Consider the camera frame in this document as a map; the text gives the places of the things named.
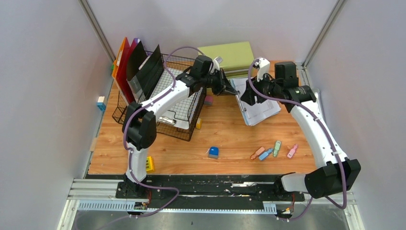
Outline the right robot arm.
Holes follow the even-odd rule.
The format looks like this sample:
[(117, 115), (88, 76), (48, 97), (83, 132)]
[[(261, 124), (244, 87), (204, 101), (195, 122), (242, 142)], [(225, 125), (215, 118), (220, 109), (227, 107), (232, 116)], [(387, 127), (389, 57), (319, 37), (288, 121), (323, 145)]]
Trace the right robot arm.
[(313, 153), (316, 170), (310, 173), (282, 175), (273, 187), (279, 200), (286, 200), (293, 192), (307, 193), (314, 199), (331, 199), (332, 195), (347, 196), (361, 165), (350, 159), (333, 138), (319, 108), (317, 97), (308, 85), (300, 85), (296, 64), (277, 62), (275, 76), (269, 74), (270, 62), (255, 59), (249, 67), (246, 90), (240, 97), (250, 106), (266, 100), (278, 101), (296, 120)]

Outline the blue clipboard with papers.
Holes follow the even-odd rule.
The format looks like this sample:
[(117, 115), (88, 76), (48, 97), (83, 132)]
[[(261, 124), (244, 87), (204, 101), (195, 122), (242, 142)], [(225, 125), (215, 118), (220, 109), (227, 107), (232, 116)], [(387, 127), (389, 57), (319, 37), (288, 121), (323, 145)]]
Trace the blue clipboard with papers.
[(240, 96), (242, 96), (246, 89), (246, 80), (247, 78), (232, 78), (230, 82), (233, 88), (237, 91), (237, 104), (245, 124), (247, 126), (255, 126), (268, 117), (278, 114), (281, 111), (281, 108), (276, 101), (272, 100), (266, 100), (263, 103), (256, 103), (253, 106), (241, 101)]

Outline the black folder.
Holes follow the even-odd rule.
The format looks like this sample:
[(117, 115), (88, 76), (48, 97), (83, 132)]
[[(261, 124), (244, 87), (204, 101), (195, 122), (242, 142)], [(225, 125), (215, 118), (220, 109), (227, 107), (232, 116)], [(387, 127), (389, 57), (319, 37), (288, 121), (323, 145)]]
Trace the black folder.
[(140, 42), (130, 55), (127, 63), (127, 82), (134, 101), (141, 103), (150, 99), (152, 92), (164, 71), (160, 47), (153, 52), (146, 51)]

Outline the orange folder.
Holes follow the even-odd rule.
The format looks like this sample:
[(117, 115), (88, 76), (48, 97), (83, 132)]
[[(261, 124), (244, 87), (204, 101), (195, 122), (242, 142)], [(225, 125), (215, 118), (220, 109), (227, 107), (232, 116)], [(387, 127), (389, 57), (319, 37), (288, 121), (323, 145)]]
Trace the orange folder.
[(116, 57), (115, 61), (113, 62), (115, 64), (115, 68), (114, 68), (114, 70), (112, 72), (112, 77), (114, 79), (116, 78), (116, 74), (117, 74), (117, 71), (118, 71), (118, 68), (119, 68), (119, 65), (120, 65), (122, 53), (123, 53), (124, 46), (125, 46), (126, 42), (128, 42), (128, 39), (127, 39), (127, 37), (124, 37), (124, 39), (123, 39), (123, 41), (121, 43), (121, 46), (120, 46), (120, 48), (118, 50), (117, 57)]

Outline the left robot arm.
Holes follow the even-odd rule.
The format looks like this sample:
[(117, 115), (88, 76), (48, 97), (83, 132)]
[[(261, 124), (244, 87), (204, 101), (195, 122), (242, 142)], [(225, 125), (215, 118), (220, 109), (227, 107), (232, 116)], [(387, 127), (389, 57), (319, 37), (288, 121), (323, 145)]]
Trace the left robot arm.
[(146, 162), (149, 147), (157, 137), (156, 122), (176, 103), (189, 98), (203, 88), (216, 96), (236, 95), (218, 61), (199, 55), (192, 66), (172, 77), (172, 84), (142, 103), (129, 104), (123, 124), (123, 144), (128, 151), (128, 167), (124, 177), (125, 191), (135, 198), (146, 194)]

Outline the red folder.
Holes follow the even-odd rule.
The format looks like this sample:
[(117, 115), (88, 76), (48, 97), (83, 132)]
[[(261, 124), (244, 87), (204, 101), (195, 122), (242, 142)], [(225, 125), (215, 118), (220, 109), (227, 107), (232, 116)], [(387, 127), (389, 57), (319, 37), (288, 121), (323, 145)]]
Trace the red folder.
[(131, 92), (130, 86), (127, 82), (126, 70), (127, 70), (127, 63), (130, 58), (131, 53), (135, 49), (135, 46), (131, 46), (129, 41), (126, 42), (124, 46), (124, 50), (122, 53), (120, 65), (116, 74), (116, 78), (114, 79), (118, 89), (122, 97), (124, 98), (125, 103), (128, 105), (132, 101), (134, 101), (133, 94)]

